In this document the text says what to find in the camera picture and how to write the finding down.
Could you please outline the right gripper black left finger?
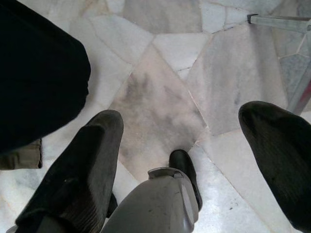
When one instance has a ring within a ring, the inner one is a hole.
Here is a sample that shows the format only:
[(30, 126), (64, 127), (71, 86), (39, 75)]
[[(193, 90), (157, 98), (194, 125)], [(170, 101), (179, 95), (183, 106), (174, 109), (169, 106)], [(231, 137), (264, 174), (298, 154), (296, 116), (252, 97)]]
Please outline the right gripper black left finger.
[(123, 119), (104, 110), (51, 165), (16, 219), (19, 233), (99, 233), (117, 169)]

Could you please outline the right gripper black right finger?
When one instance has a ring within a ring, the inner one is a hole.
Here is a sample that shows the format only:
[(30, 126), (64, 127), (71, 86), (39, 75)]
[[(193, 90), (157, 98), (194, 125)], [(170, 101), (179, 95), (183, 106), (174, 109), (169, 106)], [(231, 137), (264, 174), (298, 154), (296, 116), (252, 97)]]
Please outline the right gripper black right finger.
[(263, 101), (239, 109), (241, 130), (277, 203), (291, 225), (311, 230), (311, 125)]

